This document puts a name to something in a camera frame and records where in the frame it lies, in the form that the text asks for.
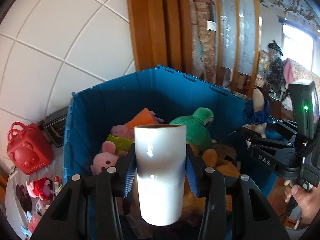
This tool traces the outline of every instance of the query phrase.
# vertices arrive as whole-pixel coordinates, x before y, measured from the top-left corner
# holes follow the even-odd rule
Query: pink plush toy
[[[123,125],[116,125],[111,129],[111,134],[116,137],[134,139],[134,127],[144,124],[159,124],[163,119],[157,118],[156,113],[144,108],[131,121]]]
[[[91,171],[93,175],[98,175],[104,169],[114,166],[118,160],[116,156],[116,145],[106,141],[102,144],[102,153],[97,154],[93,159]]]
[[[31,181],[29,185],[26,181],[29,196],[39,197],[42,200],[52,200],[54,192],[49,187],[50,183],[52,183],[52,181],[48,178]]]

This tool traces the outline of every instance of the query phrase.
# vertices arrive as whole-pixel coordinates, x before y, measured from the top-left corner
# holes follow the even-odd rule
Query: bright window
[[[290,58],[311,70],[313,59],[313,39],[305,32],[289,25],[283,26],[283,59]]]

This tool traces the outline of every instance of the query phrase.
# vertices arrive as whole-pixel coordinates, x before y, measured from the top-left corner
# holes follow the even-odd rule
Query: white cylinder cup
[[[186,136],[185,125],[134,128],[140,211],[151,225],[167,226],[181,216]]]

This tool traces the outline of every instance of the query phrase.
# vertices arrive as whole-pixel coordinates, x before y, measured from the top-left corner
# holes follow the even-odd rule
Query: blue scrunchie
[[[253,101],[252,99],[250,99],[245,103],[245,109],[243,110],[243,113],[242,113],[243,117],[245,119],[248,119],[253,124],[263,124],[267,122],[269,114],[270,114],[270,104],[266,99],[264,100],[264,110],[254,112]]]

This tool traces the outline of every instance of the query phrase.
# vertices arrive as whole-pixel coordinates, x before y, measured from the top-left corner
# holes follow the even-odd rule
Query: stuffed animal
[[[192,115],[177,117],[170,124],[186,125],[187,143],[190,144],[193,153],[199,156],[200,151],[204,152],[212,146],[212,139],[207,129],[212,121],[213,112],[208,108],[200,107]]]
[[[267,119],[270,114],[270,104],[264,99],[262,92],[259,89],[254,89],[252,92],[252,99],[245,103],[245,110],[243,116],[250,120],[251,124],[245,124],[243,127],[253,130],[261,134],[262,138],[266,138],[264,131],[267,127]]]
[[[229,161],[218,157],[218,154],[213,149],[206,150],[202,159],[207,166],[214,167],[220,171],[225,176],[239,177],[240,173],[237,168]],[[139,195],[138,195],[138,184],[137,179],[133,180],[132,193],[134,198],[134,203],[130,206],[130,213],[137,218],[141,218],[140,206],[139,206]],[[227,211],[232,211],[231,195],[226,197]],[[185,185],[183,193],[183,203],[182,203],[182,214],[180,220],[188,218],[192,214],[203,216],[205,207],[205,198],[196,198],[190,190],[189,182],[185,176]]]
[[[31,181],[28,185],[26,181],[27,191],[30,197],[39,197],[42,200],[52,200],[54,191],[50,189],[49,185],[52,183],[48,178]]]
[[[116,155],[119,157],[125,156],[133,143],[133,139],[115,137],[112,134],[108,135],[106,141],[113,142],[116,145]]]
[[[112,127],[111,134],[116,137],[134,139],[135,126],[144,124],[159,124],[163,121],[164,120],[156,117],[155,112],[149,111],[148,108],[144,108],[126,124]]]
[[[113,142],[105,141],[102,144],[102,153],[97,154],[93,159],[91,171],[93,175],[98,175],[104,169],[114,166],[119,156],[116,156],[116,145]]]

